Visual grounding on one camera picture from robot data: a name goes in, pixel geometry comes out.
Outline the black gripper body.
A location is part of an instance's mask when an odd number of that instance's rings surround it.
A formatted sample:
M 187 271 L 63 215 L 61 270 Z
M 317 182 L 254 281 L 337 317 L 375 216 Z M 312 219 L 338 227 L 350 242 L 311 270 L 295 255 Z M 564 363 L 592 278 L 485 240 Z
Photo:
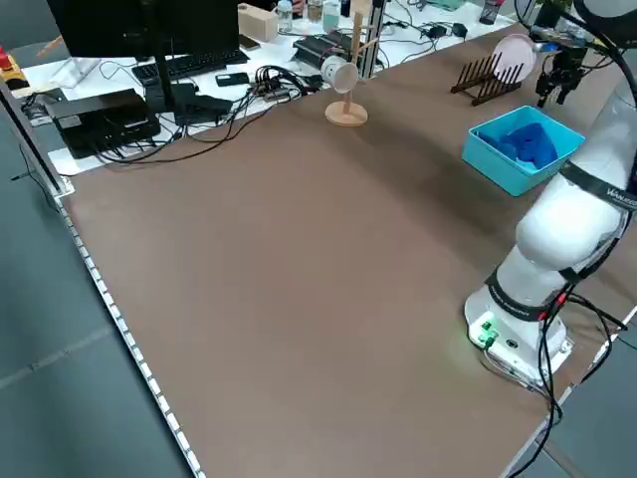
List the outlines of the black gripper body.
M 550 68 L 542 65 L 540 76 L 550 83 L 573 83 L 579 81 L 585 70 L 582 66 L 585 49 L 570 49 L 557 52 L 555 55 L 546 57 L 545 61 L 550 61 Z

